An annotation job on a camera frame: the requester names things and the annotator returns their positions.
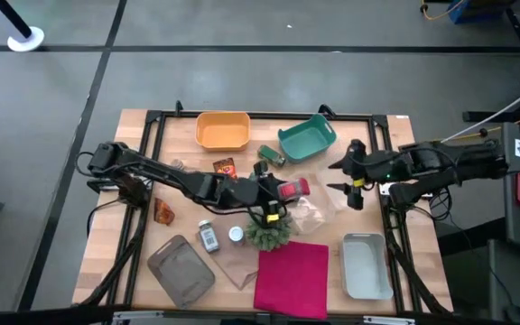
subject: concrete floor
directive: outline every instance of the concrete floor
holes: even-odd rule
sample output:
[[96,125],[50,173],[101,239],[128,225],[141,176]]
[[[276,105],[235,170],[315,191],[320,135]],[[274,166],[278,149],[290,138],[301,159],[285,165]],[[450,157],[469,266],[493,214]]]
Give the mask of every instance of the concrete floor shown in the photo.
[[[47,45],[104,45],[117,0],[12,1]],[[520,46],[492,23],[424,20],[416,0],[128,0],[116,45]],[[438,13],[445,5],[431,5]],[[520,0],[515,4],[520,21]],[[5,44],[0,30],[0,45]],[[16,307],[101,52],[0,52],[0,311]],[[520,54],[113,52],[82,150],[113,138],[122,108],[408,115],[418,140],[465,127],[463,110],[520,95]],[[453,189],[463,228],[503,216],[499,181]],[[70,304],[97,196],[71,180],[33,308]]]

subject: red package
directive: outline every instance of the red package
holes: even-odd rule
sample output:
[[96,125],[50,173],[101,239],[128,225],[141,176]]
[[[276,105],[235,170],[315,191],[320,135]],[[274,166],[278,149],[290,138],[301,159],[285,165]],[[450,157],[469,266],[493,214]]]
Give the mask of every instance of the red package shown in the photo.
[[289,181],[278,185],[278,197],[280,200],[294,200],[311,194],[308,181],[301,177],[296,181]]
[[325,320],[328,271],[327,246],[290,242],[261,251],[254,308]]
[[232,158],[223,159],[212,164],[214,166],[214,172],[225,173],[233,179],[238,178],[238,175],[236,174],[236,166]]

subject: pink cloth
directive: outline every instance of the pink cloth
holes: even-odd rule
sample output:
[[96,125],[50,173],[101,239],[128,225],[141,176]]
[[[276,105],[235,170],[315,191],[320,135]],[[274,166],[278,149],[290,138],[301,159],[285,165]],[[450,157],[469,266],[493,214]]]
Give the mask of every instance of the pink cloth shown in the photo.
[[290,242],[260,252],[254,308],[325,320],[329,248]]

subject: small brown item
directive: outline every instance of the small brown item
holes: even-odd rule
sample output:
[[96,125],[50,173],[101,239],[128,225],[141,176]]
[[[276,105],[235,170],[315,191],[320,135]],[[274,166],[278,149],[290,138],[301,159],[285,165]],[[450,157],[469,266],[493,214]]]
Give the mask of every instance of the small brown item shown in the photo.
[[234,164],[234,159],[223,159],[221,161],[212,163],[212,165],[214,166],[214,172],[225,173],[234,179],[238,178],[238,175],[236,174],[236,166]]
[[170,206],[166,204],[166,202],[155,198],[153,221],[170,226],[175,216],[176,215],[173,213],[172,209],[170,209]]

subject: gray tray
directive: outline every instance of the gray tray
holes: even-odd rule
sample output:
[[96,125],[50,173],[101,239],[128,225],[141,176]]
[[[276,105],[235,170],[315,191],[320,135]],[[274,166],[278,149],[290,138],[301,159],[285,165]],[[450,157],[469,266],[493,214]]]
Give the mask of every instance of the gray tray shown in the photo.
[[148,267],[180,309],[190,307],[216,277],[181,235],[172,237],[148,258]]
[[342,287],[353,299],[393,297],[388,284],[385,238],[379,234],[346,234],[340,245]]

